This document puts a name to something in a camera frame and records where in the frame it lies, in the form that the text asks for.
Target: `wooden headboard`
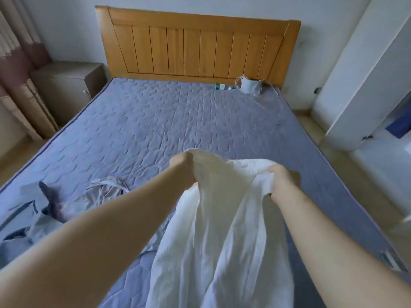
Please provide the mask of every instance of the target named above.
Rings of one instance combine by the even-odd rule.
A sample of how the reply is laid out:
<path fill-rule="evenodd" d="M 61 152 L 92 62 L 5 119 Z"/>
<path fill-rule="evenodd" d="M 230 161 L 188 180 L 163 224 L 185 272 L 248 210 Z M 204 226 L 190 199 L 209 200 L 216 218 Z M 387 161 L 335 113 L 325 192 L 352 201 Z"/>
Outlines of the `wooden headboard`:
<path fill-rule="evenodd" d="M 113 77 L 282 87 L 301 22 L 96 6 Z"/>

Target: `nightstand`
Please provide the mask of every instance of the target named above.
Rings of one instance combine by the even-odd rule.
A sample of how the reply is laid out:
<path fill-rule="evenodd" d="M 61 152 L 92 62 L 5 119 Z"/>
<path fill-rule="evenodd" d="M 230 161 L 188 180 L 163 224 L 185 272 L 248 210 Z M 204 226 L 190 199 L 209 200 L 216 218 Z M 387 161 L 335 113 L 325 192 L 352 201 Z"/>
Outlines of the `nightstand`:
<path fill-rule="evenodd" d="M 60 126 L 70 121 L 107 82 L 103 64 L 75 61 L 55 61 L 31 72 L 30 77 Z"/>

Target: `person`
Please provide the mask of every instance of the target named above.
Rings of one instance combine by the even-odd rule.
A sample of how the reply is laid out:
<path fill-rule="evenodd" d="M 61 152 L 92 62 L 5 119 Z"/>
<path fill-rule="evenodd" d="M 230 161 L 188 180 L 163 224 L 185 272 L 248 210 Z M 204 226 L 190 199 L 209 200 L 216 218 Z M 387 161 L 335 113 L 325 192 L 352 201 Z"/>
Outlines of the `person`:
<path fill-rule="evenodd" d="M 298 173 L 269 171 L 271 198 L 327 307 L 410 306 L 410 286 L 323 214 Z M 140 188 L 67 222 L 0 271 L 0 307 L 97 307 L 194 182 L 193 155 L 181 153 Z"/>

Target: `person's left hand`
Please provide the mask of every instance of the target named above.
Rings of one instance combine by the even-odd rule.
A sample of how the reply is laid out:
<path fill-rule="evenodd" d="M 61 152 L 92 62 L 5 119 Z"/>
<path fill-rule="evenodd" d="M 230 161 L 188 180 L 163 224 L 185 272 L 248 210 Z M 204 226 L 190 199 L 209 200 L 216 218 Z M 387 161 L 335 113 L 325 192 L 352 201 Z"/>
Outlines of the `person's left hand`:
<path fill-rule="evenodd" d="M 188 190 L 196 182 L 193 175 L 194 161 L 190 152 L 182 152 L 170 159 L 170 167 L 179 166 L 183 173 L 184 190 Z"/>

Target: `blue quilted mattress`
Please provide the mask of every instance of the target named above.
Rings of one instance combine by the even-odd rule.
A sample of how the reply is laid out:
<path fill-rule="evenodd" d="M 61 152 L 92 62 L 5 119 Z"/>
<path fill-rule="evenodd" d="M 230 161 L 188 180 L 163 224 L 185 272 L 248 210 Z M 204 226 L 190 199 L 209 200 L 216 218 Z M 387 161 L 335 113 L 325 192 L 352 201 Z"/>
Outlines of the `blue quilted mattress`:
<path fill-rule="evenodd" d="M 109 175 L 133 189 L 164 170 L 176 153 L 199 148 L 230 159 L 271 159 L 300 171 L 305 192 L 349 236 L 376 257 L 390 248 L 284 98 L 275 97 L 273 90 L 263 100 L 216 91 L 212 84 L 115 78 L 0 189 L 0 215 L 24 184 L 42 180 L 60 201 Z M 288 244 L 295 307 L 325 307 L 289 234 Z M 140 256 L 101 307 L 143 307 L 154 256 Z"/>

